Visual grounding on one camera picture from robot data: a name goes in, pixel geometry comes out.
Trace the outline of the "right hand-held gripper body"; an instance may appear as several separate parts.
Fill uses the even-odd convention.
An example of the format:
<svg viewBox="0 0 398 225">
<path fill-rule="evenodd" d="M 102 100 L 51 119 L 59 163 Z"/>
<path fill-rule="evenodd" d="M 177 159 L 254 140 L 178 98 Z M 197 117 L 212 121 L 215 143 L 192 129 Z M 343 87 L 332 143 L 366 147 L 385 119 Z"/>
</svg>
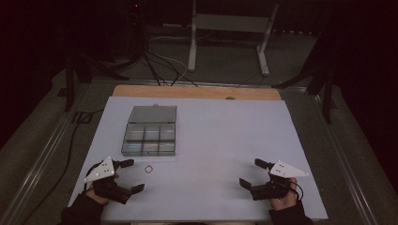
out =
<svg viewBox="0 0 398 225">
<path fill-rule="evenodd" d="M 290 189 L 290 178 L 309 175 L 307 172 L 282 161 L 267 162 L 267 164 L 269 180 L 264 185 L 251 187 L 250 189 L 255 201 L 284 198 Z"/>
</svg>

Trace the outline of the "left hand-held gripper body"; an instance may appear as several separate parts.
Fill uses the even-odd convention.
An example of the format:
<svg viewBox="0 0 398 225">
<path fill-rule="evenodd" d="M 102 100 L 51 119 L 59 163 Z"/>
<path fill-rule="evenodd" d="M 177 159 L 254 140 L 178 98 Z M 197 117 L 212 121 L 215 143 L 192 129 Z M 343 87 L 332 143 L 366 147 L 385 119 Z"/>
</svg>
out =
<svg viewBox="0 0 398 225">
<path fill-rule="evenodd" d="M 120 161 L 113 160 L 111 157 L 94 164 L 84 178 L 85 186 L 90 183 L 97 195 L 125 204 L 131 194 L 130 189 L 120 187 L 115 181 L 118 168 L 121 168 Z"/>
</svg>

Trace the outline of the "person's left hand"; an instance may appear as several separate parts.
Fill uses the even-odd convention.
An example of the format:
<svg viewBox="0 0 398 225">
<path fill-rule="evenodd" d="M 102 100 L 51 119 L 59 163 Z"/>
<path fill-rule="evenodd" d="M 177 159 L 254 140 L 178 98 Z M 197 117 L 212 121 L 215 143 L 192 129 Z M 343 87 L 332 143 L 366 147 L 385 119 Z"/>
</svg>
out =
<svg viewBox="0 0 398 225">
<path fill-rule="evenodd" d="M 101 205 L 106 205 L 109 203 L 109 200 L 106 198 L 103 198 L 99 195 L 96 194 L 95 190 L 93 188 L 90 188 L 84 193 L 87 197 L 91 198 L 95 202 L 101 204 Z"/>
</svg>

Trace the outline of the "person's right hand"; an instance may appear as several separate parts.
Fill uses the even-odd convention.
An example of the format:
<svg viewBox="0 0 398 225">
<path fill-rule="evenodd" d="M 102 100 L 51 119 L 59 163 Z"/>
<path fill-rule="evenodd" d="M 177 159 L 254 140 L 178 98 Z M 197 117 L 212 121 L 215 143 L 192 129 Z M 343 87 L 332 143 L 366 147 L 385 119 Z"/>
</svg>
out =
<svg viewBox="0 0 398 225">
<path fill-rule="evenodd" d="M 271 199 L 270 204 L 275 211 L 284 210 L 297 204 L 297 179 L 289 179 L 290 189 L 286 196 L 281 199 Z"/>
</svg>

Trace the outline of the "clear plastic compartment box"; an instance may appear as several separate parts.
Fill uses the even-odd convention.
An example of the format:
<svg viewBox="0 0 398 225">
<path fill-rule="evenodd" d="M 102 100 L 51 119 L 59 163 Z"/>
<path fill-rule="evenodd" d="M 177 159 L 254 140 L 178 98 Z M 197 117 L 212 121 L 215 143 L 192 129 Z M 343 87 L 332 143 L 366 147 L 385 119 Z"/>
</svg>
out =
<svg viewBox="0 0 398 225">
<path fill-rule="evenodd" d="M 134 106 L 121 153 L 125 157 L 173 157 L 176 154 L 176 106 Z"/>
</svg>

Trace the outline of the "white table cover sheet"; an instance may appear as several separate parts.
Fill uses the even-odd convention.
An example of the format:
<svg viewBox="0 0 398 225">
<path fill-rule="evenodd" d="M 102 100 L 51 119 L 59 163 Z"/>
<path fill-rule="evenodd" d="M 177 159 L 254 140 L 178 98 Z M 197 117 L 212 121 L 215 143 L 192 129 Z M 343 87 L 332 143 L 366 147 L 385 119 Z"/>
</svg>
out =
<svg viewBox="0 0 398 225">
<path fill-rule="evenodd" d="M 106 222 L 259 221 L 267 202 L 253 200 L 240 178 L 253 185 L 268 173 L 254 164 L 281 160 L 310 170 L 286 104 L 281 100 L 110 97 L 83 168 L 122 159 L 121 146 L 134 106 L 176 106 L 176 154 L 138 157 L 119 170 L 117 183 L 143 192 L 127 203 L 109 203 Z"/>
</svg>

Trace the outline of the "black stand legs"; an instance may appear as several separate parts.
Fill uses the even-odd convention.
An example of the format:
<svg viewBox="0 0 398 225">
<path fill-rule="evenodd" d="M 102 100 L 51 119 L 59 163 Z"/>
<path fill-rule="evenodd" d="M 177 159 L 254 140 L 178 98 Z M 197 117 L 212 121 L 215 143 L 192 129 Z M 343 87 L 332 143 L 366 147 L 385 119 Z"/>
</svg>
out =
<svg viewBox="0 0 398 225">
<path fill-rule="evenodd" d="M 60 95 L 66 98 L 66 113 L 70 111 L 75 102 L 74 77 L 77 76 L 83 83 L 89 83 L 92 79 L 88 66 L 93 66 L 115 80 L 126 81 L 128 79 L 104 66 L 98 60 L 80 50 L 72 42 L 68 42 L 65 48 L 66 87 L 60 92 Z"/>
<path fill-rule="evenodd" d="M 311 81 L 306 87 L 309 95 L 318 95 L 321 90 L 324 91 L 322 101 L 322 115 L 328 124 L 331 123 L 330 109 L 332 102 L 332 86 L 336 63 L 315 63 L 314 61 L 306 61 L 299 75 L 278 84 L 273 84 L 272 88 L 284 89 L 304 79 L 311 77 Z"/>
</svg>

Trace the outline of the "white metal stand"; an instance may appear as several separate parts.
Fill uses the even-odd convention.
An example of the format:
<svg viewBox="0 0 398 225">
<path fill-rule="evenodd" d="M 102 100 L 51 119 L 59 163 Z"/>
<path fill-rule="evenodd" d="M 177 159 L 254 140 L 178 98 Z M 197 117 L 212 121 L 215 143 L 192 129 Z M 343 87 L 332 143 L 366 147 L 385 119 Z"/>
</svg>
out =
<svg viewBox="0 0 398 225">
<path fill-rule="evenodd" d="M 270 33 L 279 8 L 279 4 L 271 5 L 267 17 L 250 17 L 221 14 L 204 14 L 197 12 L 197 0 L 192 0 L 191 8 L 191 46 L 188 60 L 188 71 L 195 71 L 197 36 L 198 29 L 211 31 L 235 31 L 248 33 L 262 33 L 263 41 L 256 46 L 257 58 L 260 66 L 260 73 L 263 76 L 269 75 L 268 60 L 266 58 L 266 47 Z"/>
</svg>

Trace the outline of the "metal floor rail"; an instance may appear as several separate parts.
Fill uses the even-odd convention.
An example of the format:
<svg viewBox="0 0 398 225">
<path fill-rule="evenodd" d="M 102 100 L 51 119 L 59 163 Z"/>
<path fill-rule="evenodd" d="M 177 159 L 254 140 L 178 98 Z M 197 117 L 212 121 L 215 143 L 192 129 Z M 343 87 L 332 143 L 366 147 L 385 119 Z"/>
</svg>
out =
<svg viewBox="0 0 398 225">
<path fill-rule="evenodd" d="M 338 140 L 338 137 L 333 131 L 331 124 L 329 124 L 323 116 L 322 99 L 320 98 L 320 96 L 313 95 L 309 95 L 309 98 L 313 103 L 317 117 L 320 119 L 323 129 L 327 133 L 327 137 L 331 142 L 331 150 L 337 159 L 339 169 L 344 177 L 345 183 L 347 184 L 353 202 L 355 203 L 359 211 L 363 224 L 379 225 L 364 195 L 362 187 L 348 162 L 348 159 L 344 153 L 344 149 L 340 141 Z"/>
<path fill-rule="evenodd" d="M 51 90 L 3 147 L 0 225 L 15 225 L 88 88 L 87 84 L 77 87 L 70 107 Z"/>
</svg>

